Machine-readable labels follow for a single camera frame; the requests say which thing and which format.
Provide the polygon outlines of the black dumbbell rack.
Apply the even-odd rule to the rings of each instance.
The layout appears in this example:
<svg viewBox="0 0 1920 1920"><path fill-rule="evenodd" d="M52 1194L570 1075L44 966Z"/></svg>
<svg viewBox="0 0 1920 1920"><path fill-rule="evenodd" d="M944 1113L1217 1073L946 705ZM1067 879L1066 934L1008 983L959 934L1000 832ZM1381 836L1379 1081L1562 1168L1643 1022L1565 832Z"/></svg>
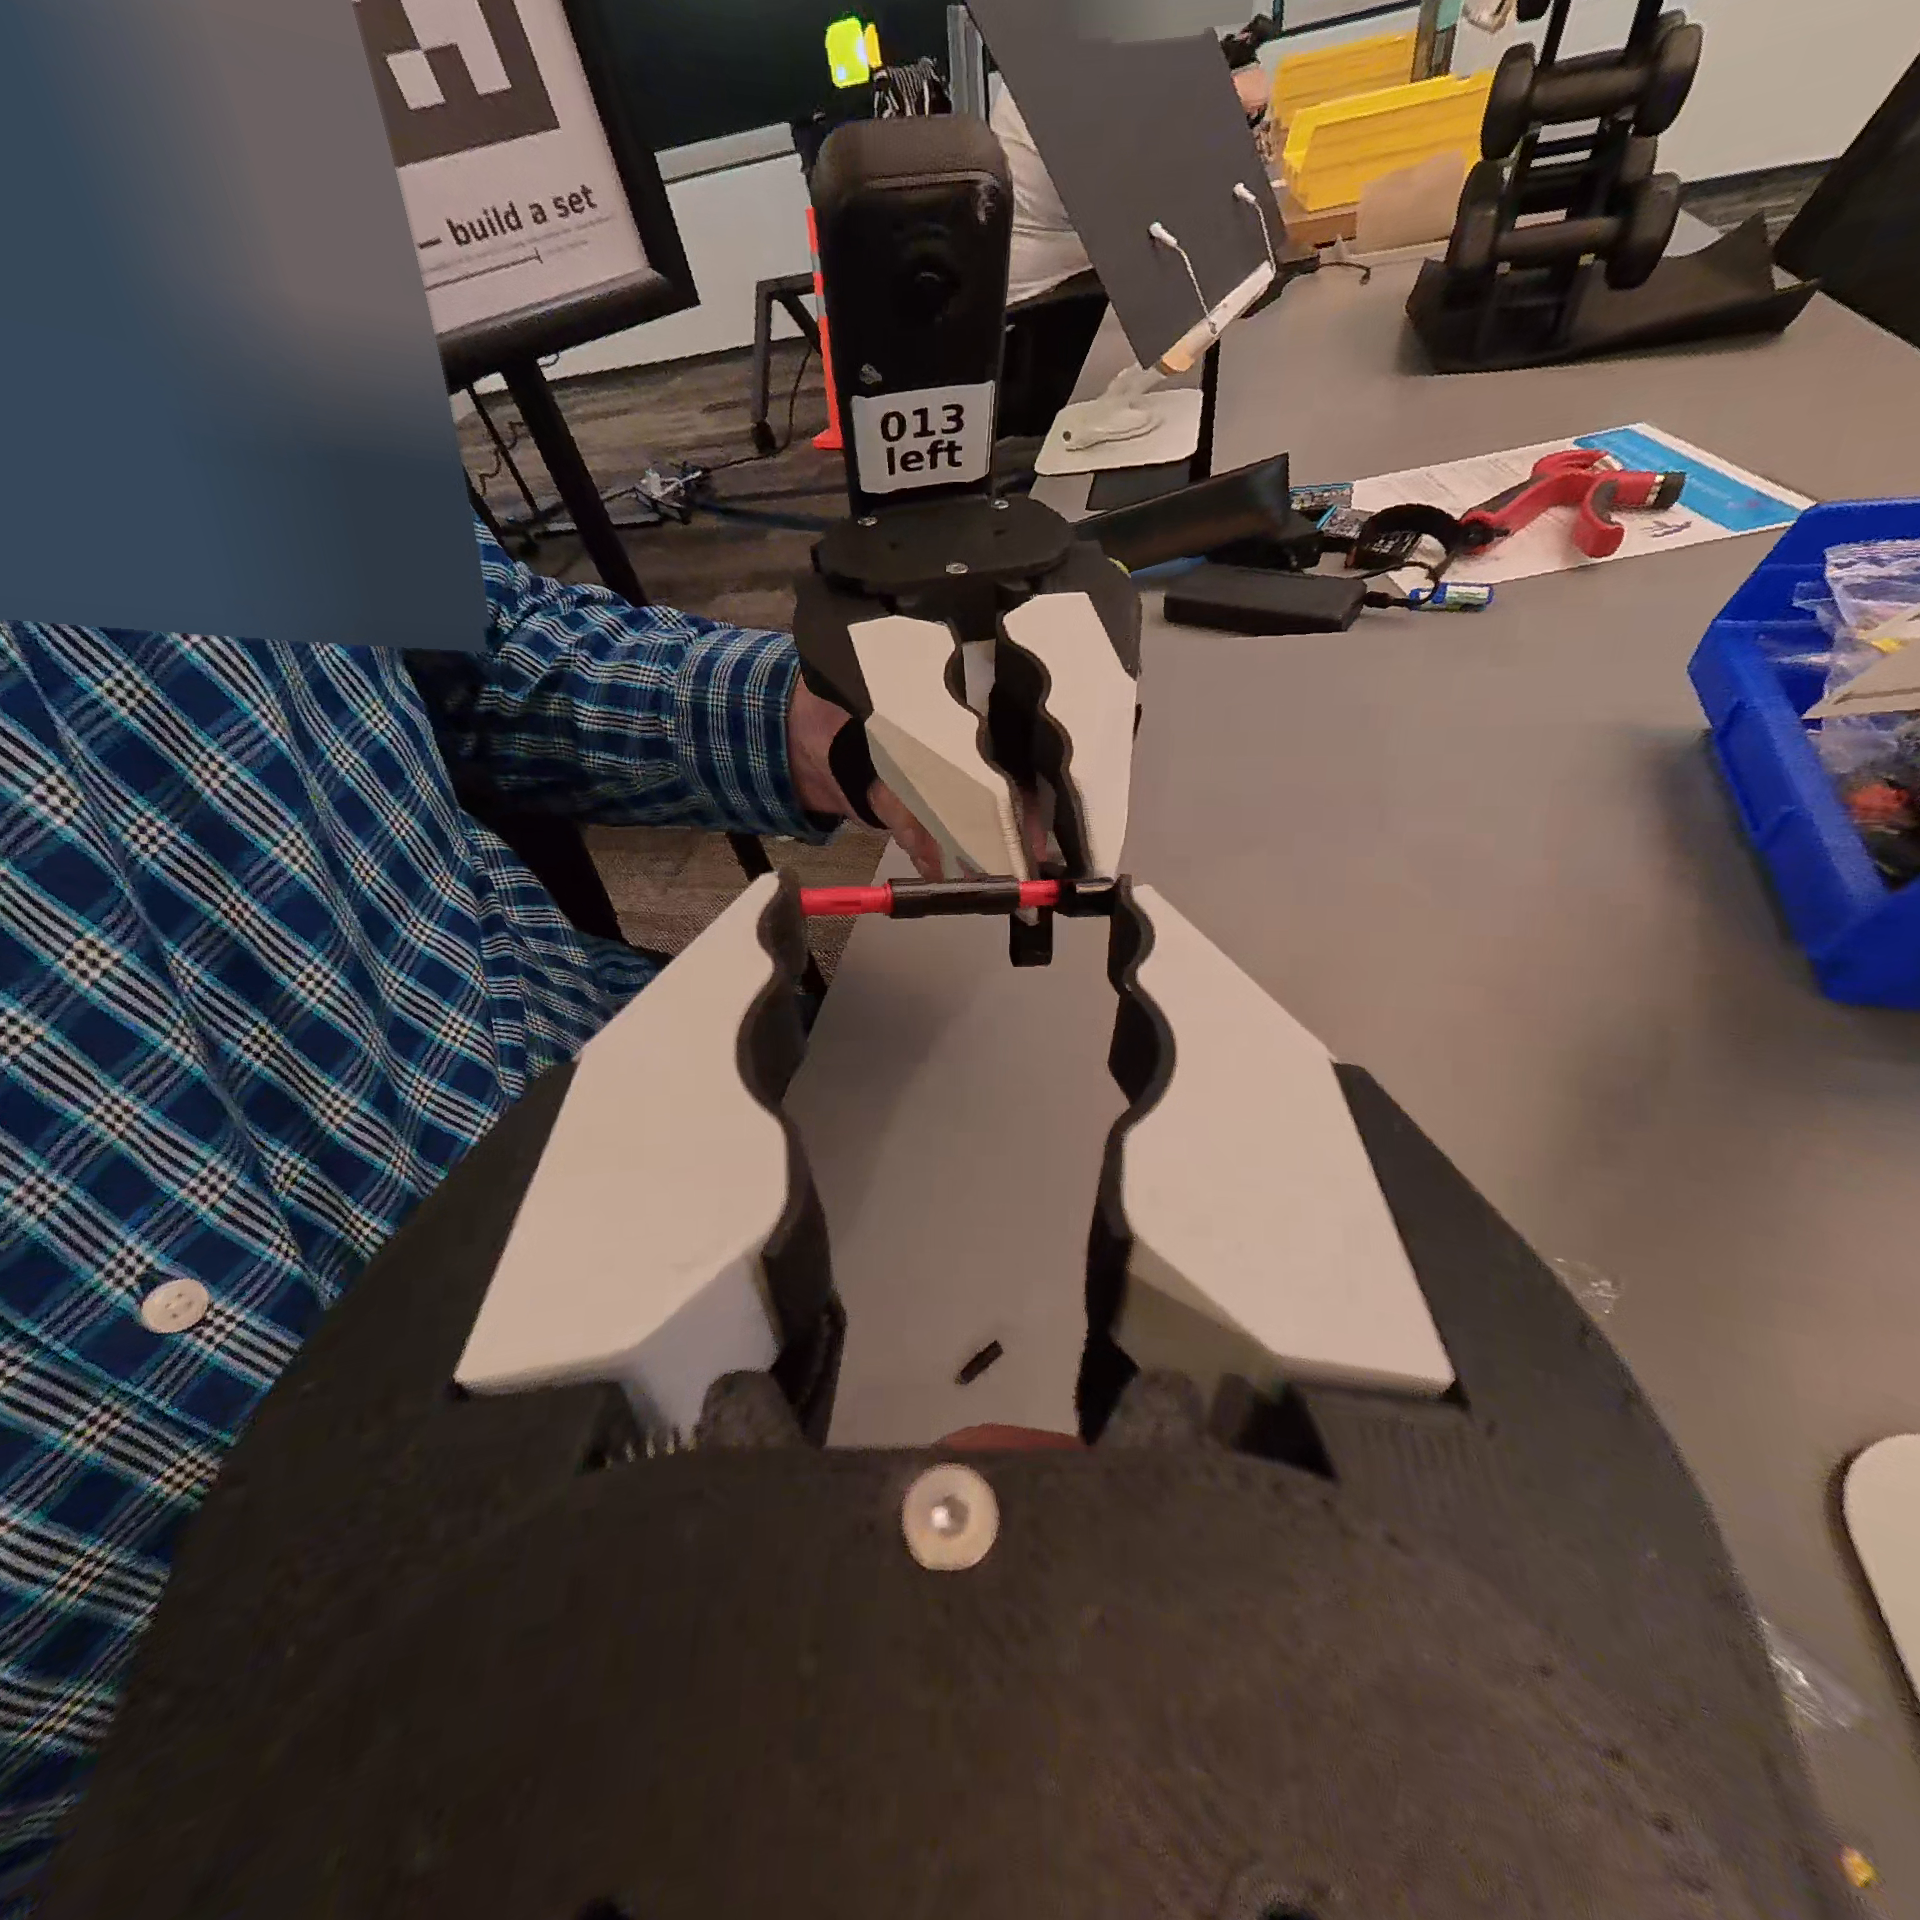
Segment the black dumbbell rack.
<svg viewBox="0 0 1920 1920"><path fill-rule="evenodd" d="M1408 331L1442 378L1780 337L1817 280L1777 266L1761 216L1676 254L1680 176L1659 135L1685 108L1704 27L1642 2L1617 50L1564 56L1571 2L1519 4L1547 24L1495 70L1456 222L1405 302Z"/></svg>

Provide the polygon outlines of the person's left forearm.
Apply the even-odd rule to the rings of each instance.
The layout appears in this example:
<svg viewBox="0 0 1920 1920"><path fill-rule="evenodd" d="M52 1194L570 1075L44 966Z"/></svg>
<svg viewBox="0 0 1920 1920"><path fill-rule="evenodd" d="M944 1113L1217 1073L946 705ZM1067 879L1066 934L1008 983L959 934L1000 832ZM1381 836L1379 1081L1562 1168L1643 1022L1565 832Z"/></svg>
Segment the person's left forearm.
<svg viewBox="0 0 1920 1920"><path fill-rule="evenodd" d="M482 799L585 826L706 827L824 841L800 809L788 633L639 608L514 560L476 519L488 638L409 654L450 772Z"/></svg>

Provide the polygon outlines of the red lego axle black connector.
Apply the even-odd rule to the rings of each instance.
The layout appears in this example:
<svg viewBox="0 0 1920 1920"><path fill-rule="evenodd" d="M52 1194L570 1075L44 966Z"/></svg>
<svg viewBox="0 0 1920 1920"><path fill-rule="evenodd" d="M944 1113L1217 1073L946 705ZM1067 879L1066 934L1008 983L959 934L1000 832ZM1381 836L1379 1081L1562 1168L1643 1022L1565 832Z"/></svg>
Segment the red lego axle black connector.
<svg viewBox="0 0 1920 1920"><path fill-rule="evenodd" d="M800 912L812 922L925 922L1016 916L1052 910L1058 880L888 880L850 888L803 888Z"/></svg>

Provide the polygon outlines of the blue storage bin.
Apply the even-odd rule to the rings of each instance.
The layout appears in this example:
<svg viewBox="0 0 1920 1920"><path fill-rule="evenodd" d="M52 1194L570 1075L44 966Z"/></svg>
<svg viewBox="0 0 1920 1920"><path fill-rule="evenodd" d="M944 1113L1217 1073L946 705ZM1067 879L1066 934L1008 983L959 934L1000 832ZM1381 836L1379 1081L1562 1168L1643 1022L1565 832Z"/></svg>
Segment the blue storage bin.
<svg viewBox="0 0 1920 1920"><path fill-rule="evenodd" d="M1897 1012L1917 1009L1916 882L1885 882L1804 727L1823 688L1808 663L1823 628L1795 598L1823 582L1831 546L1916 532L1914 497L1810 507L1717 612L1688 665L1719 780L1817 988Z"/></svg>

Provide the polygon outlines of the person's left hand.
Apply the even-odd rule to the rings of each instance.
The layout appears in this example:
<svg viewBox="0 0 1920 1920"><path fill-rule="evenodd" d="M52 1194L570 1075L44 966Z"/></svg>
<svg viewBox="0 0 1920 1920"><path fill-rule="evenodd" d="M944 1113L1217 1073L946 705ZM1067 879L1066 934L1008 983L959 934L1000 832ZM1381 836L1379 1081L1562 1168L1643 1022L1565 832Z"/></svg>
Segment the person's left hand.
<svg viewBox="0 0 1920 1920"><path fill-rule="evenodd" d="M884 831L924 880L944 879L939 841L883 783L865 727L843 707L797 682L786 710L786 758L800 809L809 819L859 820Z"/></svg>

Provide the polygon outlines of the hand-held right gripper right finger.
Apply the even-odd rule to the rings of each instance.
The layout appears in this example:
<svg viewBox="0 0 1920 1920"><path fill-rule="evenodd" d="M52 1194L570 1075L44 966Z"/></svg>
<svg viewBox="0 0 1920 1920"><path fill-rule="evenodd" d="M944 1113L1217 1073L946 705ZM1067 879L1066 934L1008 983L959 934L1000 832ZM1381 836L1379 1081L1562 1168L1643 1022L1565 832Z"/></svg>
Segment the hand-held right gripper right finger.
<svg viewBox="0 0 1920 1920"><path fill-rule="evenodd" d="M1296 1385L1441 1401L1456 1367L1336 1054L1164 894L1107 894L1120 1113L1088 1228L1074 1383L1097 1440L1153 1374L1203 1408Z"/></svg>

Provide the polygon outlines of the black board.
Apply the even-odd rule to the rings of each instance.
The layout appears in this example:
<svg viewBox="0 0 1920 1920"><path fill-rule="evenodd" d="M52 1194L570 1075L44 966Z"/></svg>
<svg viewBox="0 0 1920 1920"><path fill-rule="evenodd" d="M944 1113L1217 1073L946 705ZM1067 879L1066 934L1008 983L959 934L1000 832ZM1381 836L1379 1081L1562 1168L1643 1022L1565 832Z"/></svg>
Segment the black board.
<svg viewBox="0 0 1920 1920"><path fill-rule="evenodd" d="M1187 374L1290 246L1217 34L1116 39L1080 4L967 9L1139 367Z"/></svg>

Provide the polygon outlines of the framed sign on easel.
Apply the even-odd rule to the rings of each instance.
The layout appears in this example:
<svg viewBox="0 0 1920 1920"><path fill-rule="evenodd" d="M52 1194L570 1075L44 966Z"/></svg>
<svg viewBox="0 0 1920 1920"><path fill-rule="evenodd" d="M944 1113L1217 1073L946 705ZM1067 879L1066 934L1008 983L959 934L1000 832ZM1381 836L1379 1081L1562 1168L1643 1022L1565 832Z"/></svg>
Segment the framed sign on easel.
<svg viewBox="0 0 1920 1920"><path fill-rule="evenodd" d="M610 4L356 2L452 394L501 378L607 588L645 604L541 361L698 307Z"/></svg>

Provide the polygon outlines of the white blue printed sheet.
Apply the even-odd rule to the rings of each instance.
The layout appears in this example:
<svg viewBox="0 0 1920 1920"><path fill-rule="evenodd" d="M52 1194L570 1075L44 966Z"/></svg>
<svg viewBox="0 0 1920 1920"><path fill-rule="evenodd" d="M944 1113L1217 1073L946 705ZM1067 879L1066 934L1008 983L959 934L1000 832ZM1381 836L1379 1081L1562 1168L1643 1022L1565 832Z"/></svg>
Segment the white blue printed sheet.
<svg viewBox="0 0 1920 1920"><path fill-rule="evenodd" d="M1664 512L1628 512L1617 560L1642 560L1729 538L1778 536L1810 507L1748 470L1692 446L1650 423L1628 423L1579 438L1560 438L1516 448L1484 451L1452 462L1386 472L1351 486L1356 512L1403 505L1436 507L1460 518L1484 499L1522 483L1536 462L1560 451L1601 448L1626 472L1683 473L1679 500ZM1576 542L1576 511L1554 511L1503 539L1474 560L1452 566L1447 576L1472 585L1512 585L1554 571L1593 566Z"/></svg>

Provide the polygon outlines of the clear bags of lego parts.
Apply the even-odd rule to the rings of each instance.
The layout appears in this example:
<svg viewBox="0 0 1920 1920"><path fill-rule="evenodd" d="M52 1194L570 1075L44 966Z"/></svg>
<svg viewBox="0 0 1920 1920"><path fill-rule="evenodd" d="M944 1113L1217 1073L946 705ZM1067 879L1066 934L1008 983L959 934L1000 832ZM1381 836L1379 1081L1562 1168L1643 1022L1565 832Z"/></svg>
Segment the clear bags of lego parts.
<svg viewBox="0 0 1920 1920"><path fill-rule="evenodd" d="M1890 889L1917 880L1917 539L1831 546L1812 588L1829 641L1807 727Z"/></svg>

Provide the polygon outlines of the black power bank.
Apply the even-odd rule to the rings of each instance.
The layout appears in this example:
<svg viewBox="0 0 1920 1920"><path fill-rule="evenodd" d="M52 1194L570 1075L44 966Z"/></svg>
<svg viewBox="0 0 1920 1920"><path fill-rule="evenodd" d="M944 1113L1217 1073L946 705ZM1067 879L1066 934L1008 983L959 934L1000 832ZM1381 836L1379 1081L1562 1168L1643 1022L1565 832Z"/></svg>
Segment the black power bank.
<svg viewBox="0 0 1920 1920"><path fill-rule="evenodd" d="M1169 625L1244 635L1345 633L1364 610L1363 582L1204 566L1164 591Z"/></svg>

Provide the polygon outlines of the red black hand tool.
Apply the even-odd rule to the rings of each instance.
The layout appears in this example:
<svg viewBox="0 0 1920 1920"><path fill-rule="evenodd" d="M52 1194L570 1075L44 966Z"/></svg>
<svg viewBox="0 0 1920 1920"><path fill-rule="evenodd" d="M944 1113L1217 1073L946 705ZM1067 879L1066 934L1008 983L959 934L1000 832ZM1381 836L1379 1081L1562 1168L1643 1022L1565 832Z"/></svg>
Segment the red black hand tool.
<svg viewBox="0 0 1920 1920"><path fill-rule="evenodd" d="M1605 448L1546 456L1522 483L1481 500L1456 521L1456 554L1479 555L1549 512L1573 512L1573 544L1587 560L1609 560L1626 539L1620 512L1666 512L1688 486L1683 472L1628 470Z"/></svg>

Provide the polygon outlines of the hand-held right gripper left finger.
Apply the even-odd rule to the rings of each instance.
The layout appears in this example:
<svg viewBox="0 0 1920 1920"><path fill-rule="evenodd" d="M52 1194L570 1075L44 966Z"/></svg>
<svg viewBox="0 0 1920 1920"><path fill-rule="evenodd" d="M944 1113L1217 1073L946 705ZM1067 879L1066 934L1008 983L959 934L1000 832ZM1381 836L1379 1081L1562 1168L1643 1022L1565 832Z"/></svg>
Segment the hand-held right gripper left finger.
<svg viewBox="0 0 1920 1920"><path fill-rule="evenodd" d="M712 1388L768 1376L833 1425L841 1303L784 1096L803 1063L800 888L768 873L571 1068L452 1383L616 1385L645 1439L693 1440Z"/></svg>

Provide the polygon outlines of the person's blue plaid shirt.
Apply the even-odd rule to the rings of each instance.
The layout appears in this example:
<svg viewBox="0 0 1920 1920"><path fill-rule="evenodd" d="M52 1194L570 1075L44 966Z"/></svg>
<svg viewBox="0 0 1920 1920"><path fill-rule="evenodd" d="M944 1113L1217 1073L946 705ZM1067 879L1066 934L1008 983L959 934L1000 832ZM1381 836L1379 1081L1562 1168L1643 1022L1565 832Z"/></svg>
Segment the person's blue plaid shirt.
<svg viewBox="0 0 1920 1920"><path fill-rule="evenodd" d="M389 654L4 627L4 1911L176 1536L415 1208L653 968Z"/></svg>

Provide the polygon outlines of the black wedge block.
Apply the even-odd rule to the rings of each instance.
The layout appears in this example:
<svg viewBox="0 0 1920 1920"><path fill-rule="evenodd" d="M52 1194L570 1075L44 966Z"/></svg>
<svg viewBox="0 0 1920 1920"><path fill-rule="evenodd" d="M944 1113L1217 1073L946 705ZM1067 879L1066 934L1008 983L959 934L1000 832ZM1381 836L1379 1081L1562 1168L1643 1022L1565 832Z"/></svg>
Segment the black wedge block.
<svg viewBox="0 0 1920 1920"><path fill-rule="evenodd" d="M1293 523L1290 456L1217 473L1170 494L1096 512L1072 538L1124 570L1203 560L1218 548L1290 538Z"/></svg>

